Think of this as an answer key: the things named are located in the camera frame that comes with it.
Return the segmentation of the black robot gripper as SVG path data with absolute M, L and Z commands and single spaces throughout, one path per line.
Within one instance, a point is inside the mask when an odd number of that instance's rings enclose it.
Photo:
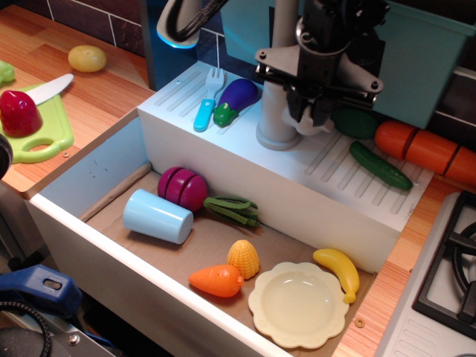
M 295 26 L 294 45 L 261 48 L 255 54 L 256 75 L 286 90 L 290 116 L 300 123 L 311 108 L 314 127 L 323 126 L 336 100 L 350 106 L 373 108 L 384 83 L 347 55 L 350 43 L 337 51 L 318 50 L 317 36 L 304 18 Z

